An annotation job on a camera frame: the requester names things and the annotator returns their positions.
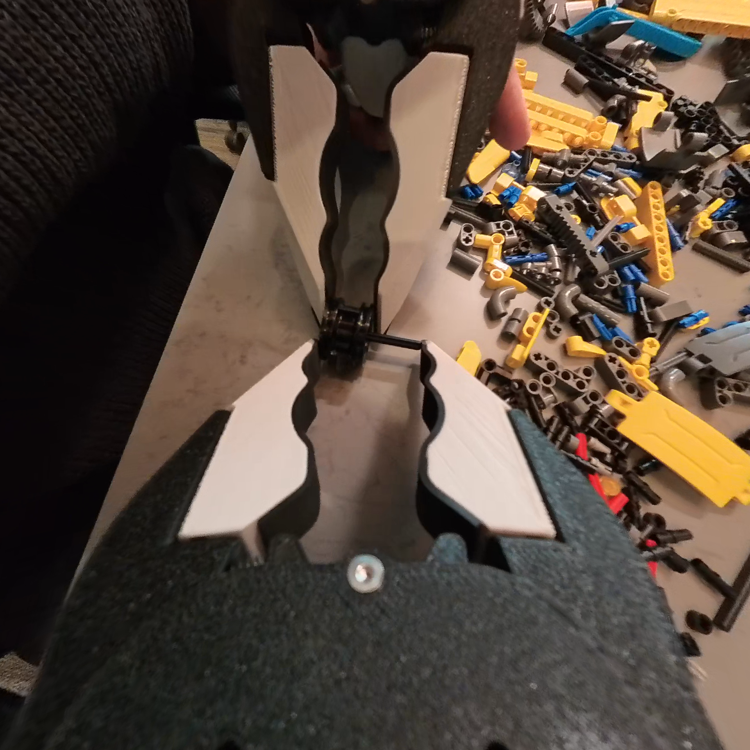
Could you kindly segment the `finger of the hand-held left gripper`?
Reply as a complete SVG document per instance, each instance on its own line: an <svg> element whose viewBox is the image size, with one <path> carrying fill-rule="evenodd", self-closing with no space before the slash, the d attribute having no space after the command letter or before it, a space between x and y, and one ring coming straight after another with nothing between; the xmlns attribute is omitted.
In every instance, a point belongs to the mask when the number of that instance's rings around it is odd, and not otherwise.
<svg viewBox="0 0 750 750"><path fill-rule="evenodd" d="M321 320L336 287L341 99L332 76L307 48L271 46L268 52L275 188L298 245L296 268Z"/></svg>
<svg viewBox="0 0 750 750"><path fill-rule="evenodd" d="M384 223L388 259L378 284L380 323L391 323L402 308L448 210L469 67L466 55L429 52L392 90L389 128L398 184Z"/></svg>

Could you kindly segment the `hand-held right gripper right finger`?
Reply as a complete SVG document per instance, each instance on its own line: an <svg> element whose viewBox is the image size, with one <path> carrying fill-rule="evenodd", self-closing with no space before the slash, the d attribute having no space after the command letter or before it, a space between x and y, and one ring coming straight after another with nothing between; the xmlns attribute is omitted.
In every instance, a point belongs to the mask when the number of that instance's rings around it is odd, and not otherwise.
<svg viewBox="0 0 750 750"><path fill-rule="evenodd" d="M516 430L511 409L432 341L421 343L421 416L428 430L418 459L421 523L474 539L553 539L554 522Z"/></svg>

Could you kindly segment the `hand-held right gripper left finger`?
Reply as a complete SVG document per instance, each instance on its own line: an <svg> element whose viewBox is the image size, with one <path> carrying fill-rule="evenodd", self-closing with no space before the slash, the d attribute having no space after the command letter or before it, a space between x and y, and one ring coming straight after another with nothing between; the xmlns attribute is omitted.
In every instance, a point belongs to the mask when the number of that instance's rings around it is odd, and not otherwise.
<svg viewBox="0 0 750 750"><path fill-rule="evenodd" d="M307 431L319 375L317 342L307 341L233 402L181 540L236 537L260 561L277 536L312 528L320 483Z"/></svg>

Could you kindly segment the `pile of toy building pieces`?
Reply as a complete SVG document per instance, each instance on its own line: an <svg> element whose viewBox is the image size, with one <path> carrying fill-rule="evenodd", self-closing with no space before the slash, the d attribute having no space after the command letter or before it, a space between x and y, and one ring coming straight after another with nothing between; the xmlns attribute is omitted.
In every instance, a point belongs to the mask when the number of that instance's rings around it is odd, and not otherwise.
<svg viewBox="0 0 750 750"><path fill-rule="evenodd" d="M566 15L561 30L545 2L524 2L523 38L571 63L563 85L597 98L600 110L589 112L620 132L608 150L542 154L528 146L511 152L483 137L448 212L447 221L464 221L450 267L482 276L485 316L502 322L499 338L509 351L481 361L468 341L457 360L579 467L652 575L659 565L692 571L722 604L748 577L748 559L730 583L676 551L692 532L642 510L644 502L661 502L645 477L667 467L617 430L623 417L605 396L614 389L642 400L659 392L683 407L679 388L687 382L704 411L748 405L748 369L725 376L685 349L748 321L748 305L713 327L708 311L667 289L685 249L748 275L748 133L719 111L737 107L748 128L748 40L678 32L618 2L568 2ZM534 91L543 95L537 82ZM650 233L634 205L651 181L663 191L674 268L674 279L659 285L643 260ZM538 219L537 202L550 194L566 202L607 260L606 275L582 272Z"/></svg>

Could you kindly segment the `black toy wheel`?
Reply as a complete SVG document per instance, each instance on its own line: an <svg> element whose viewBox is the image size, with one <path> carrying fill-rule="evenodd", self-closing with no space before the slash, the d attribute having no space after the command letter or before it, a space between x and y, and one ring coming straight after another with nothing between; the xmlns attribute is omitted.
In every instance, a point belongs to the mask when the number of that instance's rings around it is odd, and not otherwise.
<svg viewBox="0 0 750 750"><path fill-rule="evenodd" d="M347 305L341 298L327 303L320 323L320 358L336 373L349 375L361 368L374 332L374 306Z"/></svg>

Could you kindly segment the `long black toy axle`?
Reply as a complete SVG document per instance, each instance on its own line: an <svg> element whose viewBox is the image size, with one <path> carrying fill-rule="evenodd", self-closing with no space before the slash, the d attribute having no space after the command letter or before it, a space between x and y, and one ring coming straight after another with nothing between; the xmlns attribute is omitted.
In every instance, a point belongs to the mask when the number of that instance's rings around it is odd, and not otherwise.
<svg viewBox="0 0 750 750"><path fill-rule="evenodd" d="M714 616L714 625L722 632L730 632L741 614L749 596L749 578L735 582L736 595L726 598Z"/></svg>

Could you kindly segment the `person's left hand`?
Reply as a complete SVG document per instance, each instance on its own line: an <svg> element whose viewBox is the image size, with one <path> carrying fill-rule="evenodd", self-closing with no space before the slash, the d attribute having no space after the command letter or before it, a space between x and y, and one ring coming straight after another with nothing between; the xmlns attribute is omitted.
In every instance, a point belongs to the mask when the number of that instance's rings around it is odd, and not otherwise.
<svg viewBox="0 0 750 750"><path fill-rule="evenodd" d="M527 105L514 63L511 64L508 80L493 108L488 128L492 139L509 151L524 148L530 138Z"/></svg>

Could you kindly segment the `yellow studded beam assembly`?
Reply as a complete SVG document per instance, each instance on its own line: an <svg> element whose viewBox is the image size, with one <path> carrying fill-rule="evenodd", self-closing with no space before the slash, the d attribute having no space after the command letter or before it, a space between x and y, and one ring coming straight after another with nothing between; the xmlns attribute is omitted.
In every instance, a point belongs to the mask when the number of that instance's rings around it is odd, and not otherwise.
<svg viewBox="0 0 750 750"><path fill-rule="evenodd" d="M559 152L564 148L608 150L614 145L620 125L536 93L537 74L523 67L517 67L517 73L531 128L526 146L533 152Z"/></svg>

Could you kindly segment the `grey toy gear rack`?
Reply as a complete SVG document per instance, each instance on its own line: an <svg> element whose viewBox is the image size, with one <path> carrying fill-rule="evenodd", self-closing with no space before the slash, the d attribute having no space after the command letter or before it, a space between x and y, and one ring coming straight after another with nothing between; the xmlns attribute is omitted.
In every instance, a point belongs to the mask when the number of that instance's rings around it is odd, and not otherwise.
<svg viewBox="0 0 750 750"><path fill-rule="evenodd" d="M582 272L589 276L600 276L610 271L607 260L597 251L593 241L587 238L561 198L553 194L540 198L536 216L574 255Z"/></svg>

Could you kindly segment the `yellow curved toy panel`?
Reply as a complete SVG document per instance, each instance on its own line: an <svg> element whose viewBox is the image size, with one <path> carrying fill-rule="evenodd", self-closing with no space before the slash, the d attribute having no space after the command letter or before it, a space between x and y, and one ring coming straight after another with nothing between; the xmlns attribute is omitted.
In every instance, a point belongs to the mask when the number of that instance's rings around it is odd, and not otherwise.
<svg viewBox="0 0 750 750"><path fill-rule="evenodd" d="M749 455L717 429L659 392L642 400L610 390L617 430L718 507L749 504Z"/></svg>

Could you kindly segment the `yellow toy vehicle section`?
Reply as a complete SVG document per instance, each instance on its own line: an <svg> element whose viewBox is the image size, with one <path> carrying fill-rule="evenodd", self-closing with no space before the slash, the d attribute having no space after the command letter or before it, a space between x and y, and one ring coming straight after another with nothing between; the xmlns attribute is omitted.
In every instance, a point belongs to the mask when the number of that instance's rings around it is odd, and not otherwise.
<svg viewBox="0 0 750 750"><path fill-rule="evenodd" d="M678 32L749 39L749 1L622 1L618 4Z"/></svg>

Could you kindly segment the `person's dark knit sweater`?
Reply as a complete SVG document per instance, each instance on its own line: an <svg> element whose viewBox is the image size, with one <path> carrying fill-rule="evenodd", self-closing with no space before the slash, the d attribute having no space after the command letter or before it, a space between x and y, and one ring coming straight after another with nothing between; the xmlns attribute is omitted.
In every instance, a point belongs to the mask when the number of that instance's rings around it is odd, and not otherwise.
<svg viewBox="0 0 750 750"><path fill-rule="evenodd" d="M2 2L2 655L38 664L232 169L235 2Z"/></svg>

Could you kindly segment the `long yellow holed beam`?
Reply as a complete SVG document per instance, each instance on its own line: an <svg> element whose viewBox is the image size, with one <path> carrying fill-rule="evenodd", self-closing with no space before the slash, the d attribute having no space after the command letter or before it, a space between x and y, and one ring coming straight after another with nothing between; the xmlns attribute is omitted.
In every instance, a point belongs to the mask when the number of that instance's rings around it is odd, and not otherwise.
<svg viewBox="0 0 750 750"><path fill-rule="evenodd" d="M655 181L646 183L634 205L637 219L650 233L645 241L648 252L643 260L654 278L652 283L670 282L674 279L674 268L661 184Z"/></svg>

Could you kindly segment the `grey toy panel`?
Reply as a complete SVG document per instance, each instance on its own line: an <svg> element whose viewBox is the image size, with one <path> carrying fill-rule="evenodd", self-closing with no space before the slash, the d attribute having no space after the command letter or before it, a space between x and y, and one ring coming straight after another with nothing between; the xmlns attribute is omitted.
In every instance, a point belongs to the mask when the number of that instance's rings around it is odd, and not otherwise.
<svg viewBox="0 0 750 750"><path fill-rule="evenodd" d="M699 336L684 348L719 373L732 376L749 368L749 322Z"/></svg>

